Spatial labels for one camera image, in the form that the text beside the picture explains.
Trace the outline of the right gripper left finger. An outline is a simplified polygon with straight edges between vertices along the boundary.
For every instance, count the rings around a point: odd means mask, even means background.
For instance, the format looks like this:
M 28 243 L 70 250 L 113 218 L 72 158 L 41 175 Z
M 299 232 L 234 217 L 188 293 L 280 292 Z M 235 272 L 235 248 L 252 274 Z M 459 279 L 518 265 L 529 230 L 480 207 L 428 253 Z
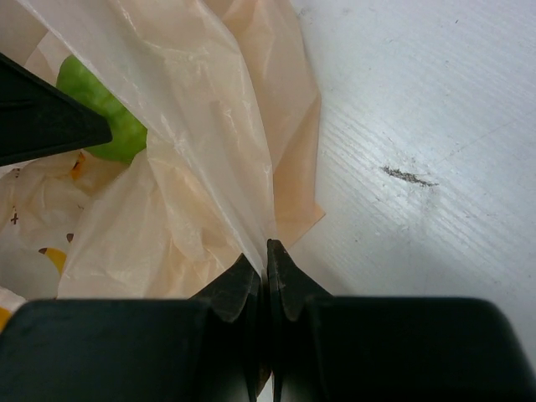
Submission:
M 253 401 L 259 297 L 240 257 L 189 299 L 31 301 L 1 335 L 1 398 Z

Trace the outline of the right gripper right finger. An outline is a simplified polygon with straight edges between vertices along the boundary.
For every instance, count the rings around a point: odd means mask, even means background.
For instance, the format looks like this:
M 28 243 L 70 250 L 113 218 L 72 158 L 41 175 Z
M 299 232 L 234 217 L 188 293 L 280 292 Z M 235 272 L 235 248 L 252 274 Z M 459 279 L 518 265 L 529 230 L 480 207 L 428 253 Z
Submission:
M 466 297 L 334 296 L 267 243 L 276 401 L 532 401 L 504 314 Z

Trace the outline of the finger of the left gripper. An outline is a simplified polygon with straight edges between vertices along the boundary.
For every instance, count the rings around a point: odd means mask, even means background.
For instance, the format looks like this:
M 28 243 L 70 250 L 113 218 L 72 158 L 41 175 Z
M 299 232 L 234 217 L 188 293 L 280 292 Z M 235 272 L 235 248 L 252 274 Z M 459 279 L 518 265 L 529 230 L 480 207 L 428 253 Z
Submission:
M 1 165 L 110 142 L 106 119 L 1 56 Z

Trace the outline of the translucent peach plastic bag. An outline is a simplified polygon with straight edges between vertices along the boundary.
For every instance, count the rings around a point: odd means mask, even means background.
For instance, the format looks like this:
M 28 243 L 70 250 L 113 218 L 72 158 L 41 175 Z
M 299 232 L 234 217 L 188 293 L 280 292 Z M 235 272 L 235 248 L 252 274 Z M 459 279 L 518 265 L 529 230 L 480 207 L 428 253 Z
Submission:
M 1 318 L 56 298 L 192 296 L 321 217 L 321 95 L 288 1 L 4 1 L 1 50 L 47 83 L 75 56 L 147 129 L 1 170 Z

